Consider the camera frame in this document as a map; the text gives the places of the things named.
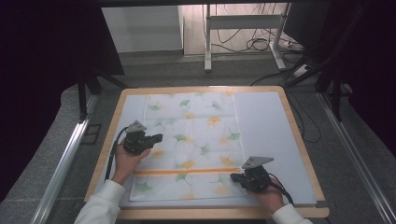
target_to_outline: forearm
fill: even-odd
[[[312,224],[308,219],[303,218],[292,204],[287,204],[273,213],[276,224]]]
[[[124,187],[107,180],[102,189],[92,195],[81,209],[75,223],[115,223]]]

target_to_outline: wooden floor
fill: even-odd
[[[222,4],[212,5],[210,8],[211,15],[258,15],[258,14],[280,14],[286,4]],[[194,5],[182,7],[184,17],[184,54],[185,55],[202,55],[205,53],[205,16],[206,5]],[[268,40],[273,39],[274,35],[269,35],[267,30],[212,30],[211,42],[212,53],[234,53],[252,52],[257,50],[245,50],[247,44],[250,46],[253,38]],[[282,35],[282,38],[291,40],[288,36]],[[269,50],[268,42],[257,42],[256,49]]]

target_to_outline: white wall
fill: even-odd
[[[182,49],[181,7],[102,8],[117,52]]]

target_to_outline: wooden table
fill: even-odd
[[[106,165],[107,157],[113,142],[114,134],[120,120],[122,107],[128,95],[142,95],[142,94],[166,94],[166,93],[180,93],[180,92],[208,92],[208,91],[234,91],[234,92],[266,92],[277,91],[282,105],[285,109],[286,116],[289,120],[291,130],[293,132],[295,141],[299,148],[301,157],[304,162],[305,169],[308,173],[311,185],[314,189],[317,202],[325,202],[324,195],[320,188],[317,176],[312,166],[311,160],[307,154],[303,139],[298,130],[294,116],[292,115],[290,105],[288,103],[285,92],[282,88],[277,86],[269,87],[177,87],[177,88],[147,88],[147,89],[127,89],[121,93],[117,108],[111,120],[108,133],[102,147],[96,168],[94,170],[91,184],[89,185],[85,201],[94,193],[94,190],[99,182],[100,176]],[[297,206],[298,212],[303,217],[327,217],[329,215],[329,208],[327,206]],[[264,211],[262,207],[216,207],[216,208],[121,208],[120,219],[260,219],[270,218],[271,214]]]

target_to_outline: patterned fabric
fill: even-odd
[[[139,164],[131,201],[246,194],[230,178],[245,162],[232,92],[148,95],[143,124],[163,141]]]

